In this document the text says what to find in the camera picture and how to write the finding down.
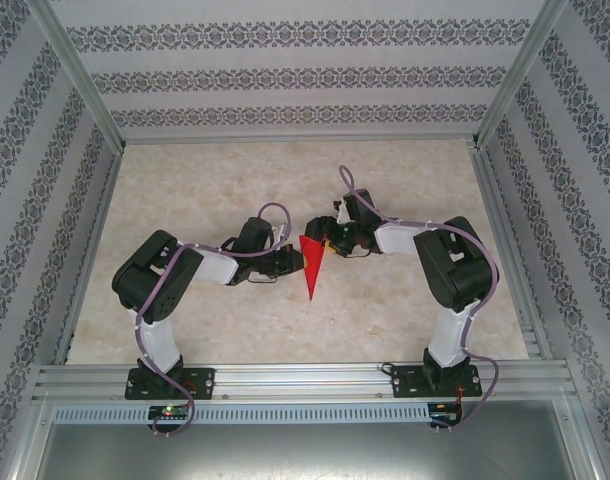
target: metal panel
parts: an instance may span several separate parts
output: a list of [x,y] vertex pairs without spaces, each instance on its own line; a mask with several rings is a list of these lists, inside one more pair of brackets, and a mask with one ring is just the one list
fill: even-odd
[[548,402],[491,404],[466,428],[441,433],[409,424],[203,425],[164,440],[142,426],[54,425],[38,478],[574,478]]
[[552,405],[576,478],[606,479],[580,400],[559,400]]
[[53,418],[54,407],[50,405],[31,405],[29,407],[18,444],[14,450],[11,466],[7,470],[5,478],[10,480],[36,478],[49,439]]
[[[57,425],[143,425],[147,405],[73,405],[56,409]],[[183,420],[163,420],[181,424]],[[309,405],[201,405],[194,424],[200,425],[297,425],[323,423],[429,422],[426,403],[366,403]]]

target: enclosure wall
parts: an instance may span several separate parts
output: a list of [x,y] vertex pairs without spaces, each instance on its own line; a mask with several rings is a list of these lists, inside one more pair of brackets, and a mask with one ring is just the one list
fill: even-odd
[[543,0],[62,0],[128,141],[473,134]]
[[486,147],[610,469],[610,0],[567,5]]
[[0,469],[116,158],[25,3],[0,0]]

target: red cone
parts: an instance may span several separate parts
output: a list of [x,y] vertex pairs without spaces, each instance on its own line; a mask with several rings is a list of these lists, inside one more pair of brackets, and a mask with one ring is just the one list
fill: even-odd
[[318,271],[321,269],[325,246],[305,235],[301,235],[299,239],[301,241],[301,252],[307,262],[307,265],[303,270],[305,271],[305,279],[307,280],[307,288],[309,289],[309,300],[311,302],[314,297],[316,277],[318,277]]

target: marble floor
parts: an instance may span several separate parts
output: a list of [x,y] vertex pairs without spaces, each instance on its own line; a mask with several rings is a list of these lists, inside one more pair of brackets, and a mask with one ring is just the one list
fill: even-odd
[[[110,284],[154,230],[218,246],[261,205],[278,201],[292,214],[298,246],[305,224],[333,215],[332,202],[346,193],[340,164],[386,214],[463,215],[498,258],[464,141],[128,146],[69,363],[136,361],[132,321]],[[267,219],[279,223],[281,212],[269,210]],[[312,302],[303,272],[274,285],[194,282],[174,330],[187,363],[420,360],[437,307],[417,258],[326,254]],[[478,315],[469,346],[497,359],[527,358],[505,282]]]

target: purple cable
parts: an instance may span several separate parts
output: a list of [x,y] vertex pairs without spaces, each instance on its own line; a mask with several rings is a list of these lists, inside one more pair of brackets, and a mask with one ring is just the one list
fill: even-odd
[[395,223],[397,225],[404,225],[404,226],[408,226],[408,227],[428,228],[430,230],[434,230],[434,229],[446,230],[448,232],[455,233],[456,235],[459,235],[459,236],[465,238],[466,240],[470,241],[471,243],[473,243],[474,246],[481,251],[481,253],[483,254],[483,257],[489,264],[489,267],[492,271],[492,285],[489,289],[489,292],[487,292],[487,295],[485,295],[485,297],[483,297],[483,299],[474,308],[472,308],[471,312],[467,316],[467,320],[465,321],[465,327],[463,328],[463,334],[461,335],[461,348],[471,358],[473,358],[475,360],[481,360],[484,362],[491,363],[492,366],[494,367],[494,377],[492,378],[492,382],[491,382],[489,388],[487,389],[487,391],[485,392],[485,395],[483,395],[483,398],[481,398],[481,401],[478,402],[478,405],[476,405],[476,407],[474,407],[474,410],[472,410],[470,412],[470,414],[457,425],[457,426],[461,426],[466,421],[468,421],[469,419],[471,419],[472,417],[474,417],[475,415],[478,414],[478,412],[480,411],[483,404],[492,395],[492,392],[494,391],[494,388],[496,387],[496,384],[498,383],[498,377],[500,375],[500,368],[499,368],[496,360],[494,360],[490,357],[486,357],[484,355],[476,355],[467,349],[467,334],[469,333],[469,330],[472,327],[474,315],[476,315],[481,308],[483,308],[485,305],[487,305],[487,303],[491,300],[492,296],[494,295],[494,292],[496,291],[496,287],[498,286],[498,268],[496,267],[496,262],[494,261],[494,258],[492,258],[492,254],[489,253],[489,250],[487,250],[487,248],[485,248],[485,245],[483,245],[483,243],[480,240],[478,240],[476,237],[469,234],[468,232],[461,230],[460,228],[452,227],[451,225],[445,225],[444,223],[401,221],[401,220],[397,220],[397,219],[388,217],[387,215],[384,215],[383,213],[380,212],[380,210],[378,210],[373,205],[370,205],[369,202],[367,202],[367,200],[365,200],[363,197],[361,197],[356,192],[356,189],[354,188],[354,176],[352,175],[352,172],[350,171],[349,168],[347,168],[345,165],[341,165],[340,167],[338,167],[338,172],[340,173],[341,179],[343,180],[343,182],[349,189],[349,192],[352,195],[354,195],[356,197],[356,199],[365,206],[365,208],[369,209],[371,212],[373,212],[383,221],[388,222],[388,223]]
[[163,378],[163,380],[165,380],[167,383],[169,383],[174,388],[176,388],[178,391],[180,391],[183,395],[185,395],[185,397],[187,397],[187,402],[190,407],[190,414],[187,416],[187,420],[185,421],[185,423],[183,423],[180,427],[178,427],[176,430],[174,430],[172,432],[162,433],[162,432],[159,432],[158,430],[156,430],[156,424],[158,423],[158,421],[160,420],[161,417],[156,417],[154,419],[154,423],[152,424],[152,430],[154,431],[154,435],[156,435],[156,436],[164,435],[166,438],[172,437],[174,435],[178,435],[179,433],[181,433],[183,430],[185,430],[187,427],[190,426],[190,424],[194,420],[194,415],[196,413],[196,404],[194,403],[194,398],[192,397],[192,394],[189,393],[189,391],[187,391],[187,389],[185,389],[182,385],[180,385],[174,379],[167,376],[165,374],[165,372],[163,372],[160,368],[158,368],[158,365],[156,365],[156,363],[154,363],[154,361],[150,358],[149,353],[147,352],[147,349],[145,348],[145,344],[143,343],[143,339],[141,338],[141,325],[143,324],[143,315],[145,315],[145,312],[151,306],[152,302],[154,301],[154,298],[156,298],[156,295],[158,294],[161,287],[163,286],[163,283],[165,283],[165,280],[167,280],[167,277],[169,276],[170,272],[172,271],[172,267],[174,266],[174,264],[178,261],[178,258],[181,256],[181,254],[185,250],[194,248],[195,246],[196,245],[194,245],[193,243],[186,243],[184,245],[181,245],[181,247],[178,250],[176,250],[176,252],[172,256],[172,259],[169,261],[167,268],[161,275],[161,278],[158,279],[158,282],[156,282],[156,285],[154,286],[154,289],[149,294],[149,297],[147,297],[147,300],[145,300],[145,303],[143,304],[143,306],[140,308],[140,310],[136,314],[136,323],[135,323],[136,344],[138,345],[138,349],[141,351],[143,358],[149,365],[149,368],[151,368],[161,378]]
[[158,292],[163,287],[163,284],[165,283],[165,280],[167,280],[167,277],[169,277],[169,274],[172,271],[172,268],[174,267],[174,265],[176,264],[176,262],[180,258],[181,254],[185,250],[188,250],[190,248],[199,248],[200,247],[203,250],[207,250],[207,251],[210,251],[210,252],[218,253],[220,255],[224,255],[224,256],[228,256],[228,257],[245,257],[245,258],[250,258],[250,257],[260,257],[262,255],[265,255],[265,254],[269,253],[269,252],[277,250],[282,245],[284,245],[285,242],[287,242],[287,239],[289,238],[290,232],[292,231],[292,217],[291,217],[291,215],[289,214],[289,211],[287,210],[287,208],[285,208],[284,205],[282,205],[280,203],[277,203],[277,202],[270,202],[270,203],[266,203],[265,205],[263,205],[261,207],[261,209],[258,211],[258,217],[259,218],[261,217],[261,215],[265,211],[265,209],[268,208],[268,207],[278,207],[278,208],[280,208],[281,210],[283,210],[283,212],[285,212],[285,217],[287,218],[287,226],[285,227],[285,232],[283,233],[282,238],[276,244],[274,244],[271,247],[269,247],[269,248],[267,248],[265,250],[262,250],[260,252],[254,252],[254,253],[234,253],[234,252],[228,252],[226,250],[222,250],[222,249],[219,249],[219,248],[208,247],[208,246],[204,246],[204,245],[198,245],[198,244],[195,244],[195,243],[185,243],[185,244],[181,245],[179,247],[179,249],[176,250],[176,252],[174,252],[174,255],[172,256],[172,258],[170,259],[169,263],[167,264],[167,267],[165,268],[165,271],[163,272],[163,274],[158,279],[158,282],[156,282],[156,285],[154,286],[154,288],[150,292],[149,296],[147,297],[147,300],[145,300],[145,303],[143,304],[143,306],[136,313],[136,321],[135,321],[135,325],[134,325],[134,327],[136,329],[136,344],[138,345],[138,349],[141,351],[141,354],[143,355],[143,358],[145,359],[145,361],[147,362],[149,367],[154,372],[156,372],[156,374],[158,376],[160,376],[163,380],[165,380],[167,383],[169,383],[174,388],[176,388],[179,392],[181,392],[183,395],[185,395],[185,397],[187,398],[187,404],[189,405],[189,408],[190,408],[190,414],[187,416],[187,420],[185,421],[185,423],[183,423],[181,426],[179,426],[176,430],[174,430],[172,432],[165,432],[165,433],[163,433],[163,432],[160,432],[159,430],[156,430],[156,424],[162,418],[162,417],[156,417],[154,419],[154,422],[152,423],[152,430],[154,431],[154,435],[156,435],[156,436],[163,435],[163,436],[165,436],[165,438],[169,438],[169,437],[173,437],[174,435],[178,435],[183,430],[187,429],[191,425],[191,423],[192,423],[192,421],[194,419],[194,415],[196,413],[196,403],[194,402],[194,398],[192,397],[192,394],[186,388],[184,388],[182,385],[180,385],[174,379],[172,379],[171,377],[166,375],[165,372],[163,372],[158,367],[158,365],[156,365],[156,363],[154,363],[154,361],[150,358],[149,353],[147,352],[147,349],[145,348],[145,344],[143,343],[143,339],[141,338],[141,325],[143,324],[143,316],[145,315],[145,312],[147,311],[147,309],[154,302],[154,299],[156,298],[156,295],[158,295]]

